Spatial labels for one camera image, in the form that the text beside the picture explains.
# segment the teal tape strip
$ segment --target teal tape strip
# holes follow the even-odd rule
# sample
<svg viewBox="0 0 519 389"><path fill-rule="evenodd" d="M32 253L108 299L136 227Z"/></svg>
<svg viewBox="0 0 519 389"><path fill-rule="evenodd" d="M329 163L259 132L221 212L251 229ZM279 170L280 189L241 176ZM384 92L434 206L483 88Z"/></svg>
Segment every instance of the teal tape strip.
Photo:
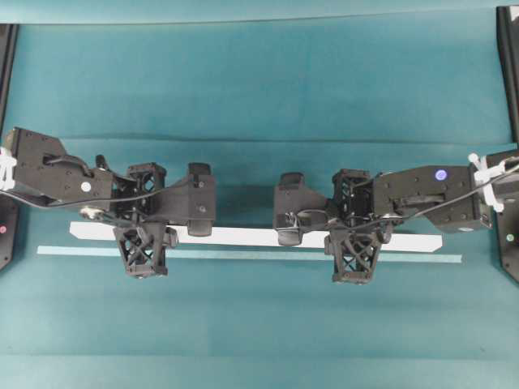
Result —
<svg viewBox="0 0 519 389"><path fill-rule="evenodd" d="M102 247L38 246L40 255L72 255L88 257L118 257L119 250ZM171 259L235 259L272 261L331 261L322 252L308 251L253 251L253 250L167 250ZM404 263L461 263L459 254L382 253L381 262Z"/></svg>

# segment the purple led light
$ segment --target purple led light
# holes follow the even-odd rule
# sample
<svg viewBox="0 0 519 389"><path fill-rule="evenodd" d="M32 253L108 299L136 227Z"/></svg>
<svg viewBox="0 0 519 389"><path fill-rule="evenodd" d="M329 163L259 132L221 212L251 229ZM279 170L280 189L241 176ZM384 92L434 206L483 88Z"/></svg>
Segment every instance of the purple led light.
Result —
<svg viewBox="0 0 519 389"><path fill-rule="evenodd" d="M447 178L447 170L443 170L443 169L436 170L435 178L438 181L443 181L445 178Z"/></svg>

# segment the teal cloth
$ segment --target teal cloth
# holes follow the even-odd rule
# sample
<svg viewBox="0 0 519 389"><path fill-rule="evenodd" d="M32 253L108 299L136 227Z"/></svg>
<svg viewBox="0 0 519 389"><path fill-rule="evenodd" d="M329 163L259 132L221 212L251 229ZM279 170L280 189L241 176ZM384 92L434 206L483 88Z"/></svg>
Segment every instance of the teal cloth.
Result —
<svg viewBox="0 0 519 389"><path fill-rule="evenodd" d="M2 0L1 23L165 24L492 9L513 0Z"/></svg>
<svg viewBox="0 0 519 389"><path fill-rule="evenodd" d="M515 147L490 9L23 26L4 134L13 126L119 172L156 161L169 183L208 162L227 226L269 226L285 171L330 195L340 168ZM462 264L381 263L358 287L332 284L326 262L169 259L167 278L137 281L115 258L36 255L114 247L76 240L71 220L22 211L0 273L3 387L518 386L519 288L494 231L444 236L440 253ZM438 233L426 220L401 231Z"/></svg>

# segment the cable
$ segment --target cable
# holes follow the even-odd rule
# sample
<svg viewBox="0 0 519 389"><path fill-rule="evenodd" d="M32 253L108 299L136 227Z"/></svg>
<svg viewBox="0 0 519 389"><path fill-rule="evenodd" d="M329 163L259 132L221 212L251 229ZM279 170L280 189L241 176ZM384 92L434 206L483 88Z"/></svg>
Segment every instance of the cable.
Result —
<svg viewBox="0 0 519 389"><path fill-rule="evenodd" d="M517 160L517 158L516 157L510 157L510 158L505 159L504 161L506 161L506 160L513 161L513 160ZM364 229L366 227L371 227L372 225L387 223L388 221L400 221L401 223L404 223L407 220L423 216L426 213L436 211L437 209L440 209L442 207L447 207L447 206L449 206L451 204L457 203L458 201L462 201L463 199L467 199L470 196L473 196L473 195L477 194L485 186L492 185L492 184L494 184L494 183L496 183L498 181L501 181L502 179L504 179L504 178L512 175L513 173L515 173L517 170L519 170L519 164L517 164L516 166L514 166L511 169L505 170L504 173L502 173L501 175L499 175L497 177L492 178L488 182L485 182L484 184L476 186L474 189L472 189L471 191L469 191L469 192L467 192L465 194L462 194L462 195L460 195L460 196L458 196L458 197L456 197L454 199L450 199L449 201L446 201L445 203L441 203L441 204L435 205L433 207L429 207L429 208L423 209L421 211L415 212L414 214L409 215L409 216L390 216L390 217L386 217L386 218L383 218L383 219L377 219L377 220L368 221L367 223L358 224L358 225L355 225L354 227L349 227L349 226L343 224L342 228L346 229L348 231L354 231L354 230L357 230L357 229Z"/></svg>
<svg viewBox="0 0 519 389"><path fill-rule="evenodd" d="M435 211L437 209L440 209L442 207L447 207L448 205L451 205L451 204L457 203L458 201L462 201L464 199L467 199L470 196L475 195L476 193L478 193L485 186L492 185L495 182L501 181L503 178L506 178L506 177L510 176L511 174L516 172L517 170L519 170L519 164L517 164L516 166L514 166L513 168L511 168L509 170L505 170L505 172L503 174L501 174L500 176L492 178L489 182L486 182L486 183L484 183L482 185L476 186L470 192L462 194L461 196L458 196L458 197L456 197L454 199L450 199L449 201L446 201L445 203L441 203L441 204L435 205L433 207L426 208L426 209L424 209L422 211L416 212L416 213L414 213L411 216L407 216L406 219L414 219L415 217L423 216L426 213L433 212L433 211Z"/></svg>
<svg viewBox="0 0 519 389"><path fill-rule="evenodd" d="M11 193L5 190L0 190L0 194L5 195L7 197L11 197L14 200L18 200L21 203L24 203L26 205L29 205L31 207L39 208L39 209L51 209L51 208L65 208L65 207L74 207L78 205L86 205L86 204L92 204L92 203L124 203L126 201L137 201L141 199L146 199L148 197L158 195L159 193L169 190L171 188L180 188L183 186L187 186L187 182L184 182L183 184L174 184L172 186L167 186L166 188L161 188L158 190L154 190L153 192L148 192L145 194L140 194L138 196L132 196L132 197L123 197L120 199L90 199L90 200L77 200L77 201L70 201L68 203L57 203L57 204L49 204L49 205L42 205L38 204L31 199L28 199L27 197L23 196L22 194L15 194Z"/></svg>

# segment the white plastic bar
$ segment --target white plastic bar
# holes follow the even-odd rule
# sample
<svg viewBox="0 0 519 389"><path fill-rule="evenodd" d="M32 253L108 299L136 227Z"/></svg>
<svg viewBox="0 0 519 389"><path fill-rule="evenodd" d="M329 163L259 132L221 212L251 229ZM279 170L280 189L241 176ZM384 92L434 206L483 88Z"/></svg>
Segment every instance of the white plastic bar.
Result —
<svg viewBox="0 0 519 389"><path fill-rule="evenodd" d="M235 229L227 227L213 227L210 237L191 237L184 226L172 226L177 230L180 243L193 243L198 245L227 245L227 246L260 246L279 247L277 232L273 229ZM114 227L88 221L71 222L70 232L78 239L90 239L97 241L113 241ZM326 232L315 231L306 233L302 237L302 244L297 246L303 249L324 248ZM394 233L391 241L382 246L386 251L412 251L419 253L432 253L443 244L441 235L422 235Z"/></svg>

